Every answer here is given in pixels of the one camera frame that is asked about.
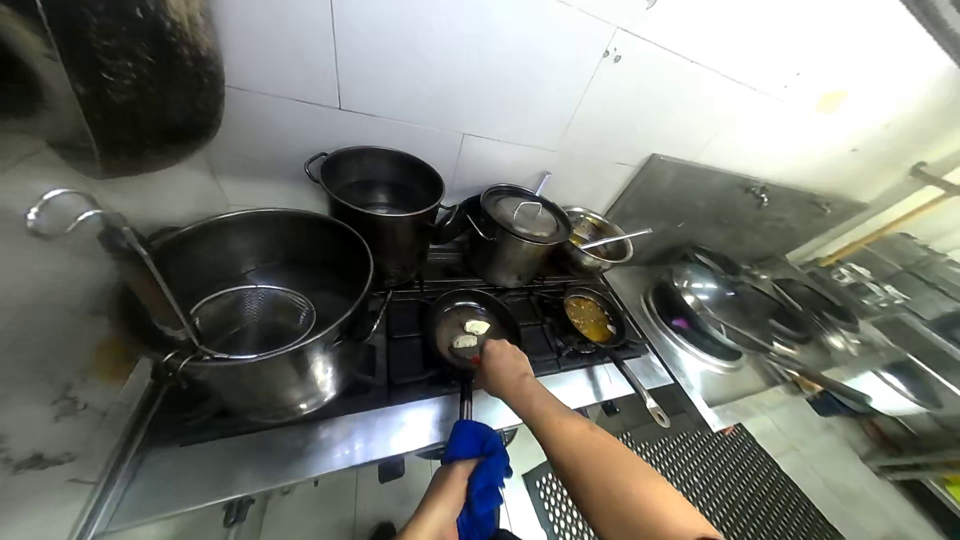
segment black frying pan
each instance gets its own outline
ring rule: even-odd
[[[478,336],[477,346],[453,349],[456,336],[466,334],[464,323],[470,319],[490,323],[490,328]],[[483,342],[488,339],[506,339],[520,346],[520,325],[502,302],[492,295],[473,289],[457,289],[434,301],[426,314],[424,328],[426,342],[434,355],[440,358],[460,378],[460,418],[473,416],[473,376]]]
[[[657,405],[657,401],[654,400],[654,397],[650,395],[650,392],[643,386],[643,383],[640,382],[640,379],[634,375],[634,372],[627,367],[627,363],[623,361],[623,358],[614,350],[616,347],[623,344],[627,340],[627,319],[623,316],[623,313],[620,312],[616,306],[613,305],[613,302],[607,300],[607,297],[600,294],[599,292],[586,288],[586,287],[570,287],[566,290],[564,295],[564,312],[566,312],[566,302],[573,298],[586,298],[592,300],[595,304],[600,306],[606,313],[607,318],[610,319],[610,324],[613,327],[613,337],[606,341],[593,341],[586,335],[584,337],[596,344],[599,347],[602,347],[606,351],[607,356],[610,357],[610,360],[613,362],[613,365],[616,366],[616,369],[620,370],[620,373],[623,374],[623,378],[627,380],[630,386],[634,391],[643,398],[643,404],[646,405],[647,410],[650,411],[650,415],[654,417],[654,420],[662,428],[670,427],[670,417],[667,416],[663,409]],[[577,325],[571,320],[570,324],[573,325],[573,328],[577,329],[581,334],[582,331],[577,327]]]

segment metal bowl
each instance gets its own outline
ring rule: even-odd
[[[573,234],[585,238],[586,242],[624,234],[622,229],[591,209],[564,207],[564,211],[573,225]],[[626,238],[586,251],[567,240],[555,253],[559,262],[574,274],[593,274],[606,272],[615,264],[630,260],[634,256],[634,244]]]

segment person's right hand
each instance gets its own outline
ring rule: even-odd
[[[477,382],[488,394],[506,402],[530,380],[536,380],[534,370],[527,355],[516,345],[506,339],[484,342]]]

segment forearm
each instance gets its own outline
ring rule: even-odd
[[[657,471],[536,380],[520,385],[506,401],[537,437],[570,497],[601,538],[719,538]]]

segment blue cloth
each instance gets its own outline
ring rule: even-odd
[[[441,463],[480,457],[467,481],[467,501],[457,517],[461,540],[487,540],[496,530],[496,509],[503,504],[503,479],[514,475],[500,434],[486,424],[458,420]]]

